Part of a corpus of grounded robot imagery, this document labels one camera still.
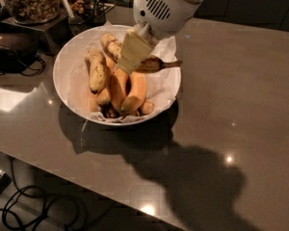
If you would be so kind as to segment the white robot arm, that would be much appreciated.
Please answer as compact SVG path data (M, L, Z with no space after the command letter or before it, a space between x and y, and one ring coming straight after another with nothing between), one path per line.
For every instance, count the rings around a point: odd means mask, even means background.
M158 42L176 35L204 0L134 0L136 25L124 37L118 68L130 75Z

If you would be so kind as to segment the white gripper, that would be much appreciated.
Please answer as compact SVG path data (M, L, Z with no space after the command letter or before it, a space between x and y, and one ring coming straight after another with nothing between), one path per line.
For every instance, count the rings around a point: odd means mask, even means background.
M118 68L130 75L156 46L156 39L175 35L190 19L198 0L134 0L135 22L145 28L128 30L118 57Z

